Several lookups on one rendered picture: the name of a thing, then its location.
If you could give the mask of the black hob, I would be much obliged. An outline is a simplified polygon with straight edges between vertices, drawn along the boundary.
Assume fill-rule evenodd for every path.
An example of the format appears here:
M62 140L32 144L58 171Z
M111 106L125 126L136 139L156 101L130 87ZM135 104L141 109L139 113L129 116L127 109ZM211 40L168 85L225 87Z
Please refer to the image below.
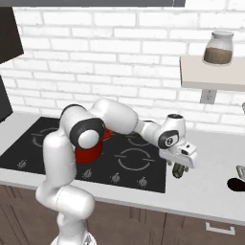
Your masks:
M55 118L39 118L0 155L0 168L43 174L43 140L58 129L58 123L59 120ZM122 135L110 131L111 137L103 142L100 157L90 164L77 165L76 178L80 181L164 193L167 161L159 156L159 149L135 132ZM17 164L22 160L26 160L27 165L18 168ZM84 179L82 174L87 169L92 170L92 176ZM118 183L111 181L115 173L121 177ZM143 177L147 181L145 187L138 184Z

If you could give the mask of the beige wall shelf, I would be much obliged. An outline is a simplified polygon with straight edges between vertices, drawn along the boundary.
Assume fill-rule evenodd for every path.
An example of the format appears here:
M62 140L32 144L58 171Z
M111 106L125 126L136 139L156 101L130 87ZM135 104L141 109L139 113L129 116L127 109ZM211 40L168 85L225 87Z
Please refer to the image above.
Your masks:
M228 65L212 65L201 56L181 56L180 74L185 88L245 92L245 57L234 57Z

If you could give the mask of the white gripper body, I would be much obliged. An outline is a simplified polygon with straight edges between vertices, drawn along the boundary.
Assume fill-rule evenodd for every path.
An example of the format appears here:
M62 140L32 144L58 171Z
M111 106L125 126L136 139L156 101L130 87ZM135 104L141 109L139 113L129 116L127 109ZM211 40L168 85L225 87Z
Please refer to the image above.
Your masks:
M195 168L197 165L196 147L160 149L159 155L163 159L170 160L173 163L177 163L185 167Z

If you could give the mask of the green cucumber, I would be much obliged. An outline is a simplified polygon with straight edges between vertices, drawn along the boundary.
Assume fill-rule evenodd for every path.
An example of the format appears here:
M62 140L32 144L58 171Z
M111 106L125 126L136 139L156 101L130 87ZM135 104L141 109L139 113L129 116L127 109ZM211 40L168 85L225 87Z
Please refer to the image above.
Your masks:
M172 175L175 178L181 178L183 176L185 168L185 166L175 163L172 169Z

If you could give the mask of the dark wall cupboard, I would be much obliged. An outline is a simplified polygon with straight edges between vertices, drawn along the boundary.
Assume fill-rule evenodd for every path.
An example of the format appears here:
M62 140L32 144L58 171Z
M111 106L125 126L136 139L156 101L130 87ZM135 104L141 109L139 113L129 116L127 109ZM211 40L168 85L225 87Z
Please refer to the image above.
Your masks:
M0 0L0 7L172 7L187 0Z

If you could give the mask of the glass jar with brown contents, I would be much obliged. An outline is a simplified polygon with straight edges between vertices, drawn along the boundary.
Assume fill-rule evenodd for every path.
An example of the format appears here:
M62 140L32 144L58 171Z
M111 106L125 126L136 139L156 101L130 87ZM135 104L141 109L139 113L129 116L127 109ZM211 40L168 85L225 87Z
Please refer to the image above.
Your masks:
M232 32L213 31L210 41L206 46L203 60L214 65L228 65L233 58Z

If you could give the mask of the brown cupboard door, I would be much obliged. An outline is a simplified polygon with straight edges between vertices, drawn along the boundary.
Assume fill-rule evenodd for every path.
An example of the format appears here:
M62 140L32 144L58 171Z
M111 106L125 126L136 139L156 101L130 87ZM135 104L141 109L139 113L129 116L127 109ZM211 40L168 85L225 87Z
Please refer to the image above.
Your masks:
M0 185L0 245L50 245L57 235L56 213L34 190Z
M97 202L87 219L98 245L161 245L166 214Z

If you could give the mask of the dark appliance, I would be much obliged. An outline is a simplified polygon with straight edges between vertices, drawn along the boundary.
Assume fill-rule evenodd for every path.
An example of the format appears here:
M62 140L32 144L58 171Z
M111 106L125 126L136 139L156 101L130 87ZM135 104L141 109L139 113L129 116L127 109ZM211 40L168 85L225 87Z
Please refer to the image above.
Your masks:
M4 85L0 77L0 123L12 114L11 103Z

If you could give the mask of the red pot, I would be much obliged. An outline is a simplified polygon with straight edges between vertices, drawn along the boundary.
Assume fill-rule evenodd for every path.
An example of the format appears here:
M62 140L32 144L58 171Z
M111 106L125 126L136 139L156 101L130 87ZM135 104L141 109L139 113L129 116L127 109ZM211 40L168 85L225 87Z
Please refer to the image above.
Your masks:
M101 140L90 149L75 148L76 163L79 165L90 164L96 161L102 153L103 142L111 137L111 131L108 128L104 129Z

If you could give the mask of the dark avocado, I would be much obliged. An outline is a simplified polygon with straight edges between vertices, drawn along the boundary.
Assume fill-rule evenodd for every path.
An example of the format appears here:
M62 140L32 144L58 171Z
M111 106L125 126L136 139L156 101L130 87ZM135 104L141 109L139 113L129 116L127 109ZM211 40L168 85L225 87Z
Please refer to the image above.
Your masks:
M237 178L229 179L227 186L232 191L245 191L245 182Z

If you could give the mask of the grey wall socket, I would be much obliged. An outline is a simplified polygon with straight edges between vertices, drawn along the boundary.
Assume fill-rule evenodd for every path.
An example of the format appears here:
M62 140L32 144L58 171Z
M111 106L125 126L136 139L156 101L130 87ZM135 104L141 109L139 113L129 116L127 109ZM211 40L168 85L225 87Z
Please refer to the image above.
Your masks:
M216 98L216 90L203 89L200 102L204 104L214 104Z

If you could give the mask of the dark range hood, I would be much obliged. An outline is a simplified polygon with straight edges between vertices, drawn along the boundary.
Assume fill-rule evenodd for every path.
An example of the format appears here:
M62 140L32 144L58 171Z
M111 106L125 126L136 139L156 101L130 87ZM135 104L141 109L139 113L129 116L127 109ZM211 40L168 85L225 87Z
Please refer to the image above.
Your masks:
M24 54L12 7L0 7L0 64Z

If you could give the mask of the brown drawer front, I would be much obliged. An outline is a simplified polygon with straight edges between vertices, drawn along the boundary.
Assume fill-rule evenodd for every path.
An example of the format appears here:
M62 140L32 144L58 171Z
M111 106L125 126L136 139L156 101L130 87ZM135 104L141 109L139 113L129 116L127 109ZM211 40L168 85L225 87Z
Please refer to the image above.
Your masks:
M205 222L215 228L234 227L235 235L207 232ZM162 245L245 245L245 226L167 213Z

